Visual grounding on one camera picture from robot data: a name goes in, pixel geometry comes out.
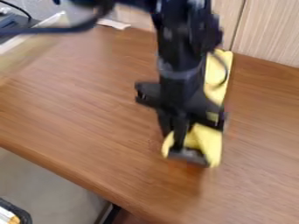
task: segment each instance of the floor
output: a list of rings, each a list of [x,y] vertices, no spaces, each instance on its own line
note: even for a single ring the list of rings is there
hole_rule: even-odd
[[[29,212],[34,224],[91,224],[106,201],[0,148],[0,197]]]

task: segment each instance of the wooden table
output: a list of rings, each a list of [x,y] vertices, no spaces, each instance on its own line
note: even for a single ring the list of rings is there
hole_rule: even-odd
[[[0,146],[153,223],[298,223],[299,70],[235,55],[223,161],[164,160],[143,31],[67,36],[0,88]]]

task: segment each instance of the beige wall panel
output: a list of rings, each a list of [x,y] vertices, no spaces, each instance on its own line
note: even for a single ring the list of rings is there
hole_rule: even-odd
[[[233,50],[299,67],[299,1],[247,0]]]

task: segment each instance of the yellow cloth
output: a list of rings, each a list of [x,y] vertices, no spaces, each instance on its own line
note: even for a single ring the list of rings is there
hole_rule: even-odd
[[[224,60],[227,67],[232,67],[233,53],[216,50],[215,53]],[[220,83],[225,76],[225,70],[220,63],[212,56],[208,55],[205,70],[205,94],[206,96],[221,105],[226,96],[227,83],[221,87],[215,88],[215,85]],[[172,145],[174,144],[173,131],[165,138],[162,146],[162,154],[166,158]],[[222,133],[215,129],[211,129],[199,123],[196,123],[184,139],[184,146],[193,149],[201,150],[207,159],[210,167],[218,166],[221,159],[222,149]]]

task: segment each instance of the black cable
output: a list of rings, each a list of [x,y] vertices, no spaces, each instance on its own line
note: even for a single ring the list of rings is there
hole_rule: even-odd
[[[225,61],[217,53],[211,52],[211,55],[218,61],[218,63],[220,63],[221,66],[223,66],[223,68],[225,69],[225,73],[226,73],[224,79],[215,86],[216,88],[219,88],[223,84],[226,83],[227,78],[228,78],[228,74],[229,74],[229,69],[228,69],[228,66],[225,63]]]
[[[30,22],[30,21],[32,20],[32,16],[31,16],[26,10],[23,10],[22,8],[16,6],[15,4],[13,4],[13,3],[8,3],[8,2],[6,2],[6,1],[4,1],[4,0],[0,0],[0,3],[6,4],[6,5],[8,5],[8,6],[14,8],[14,9],[16,9],[16,10],[22,11],[22,12],[28,17],[28,22]]]
[[[85,32],[96,26],[99,18],[106,16],[100,6],[97,7],[96,12],[85,22],[75,24],[71,27],[33,27],[33,28],[2,28],[0,35],[18,35],[18,34],[60,34],[60,33],[74,33]]]

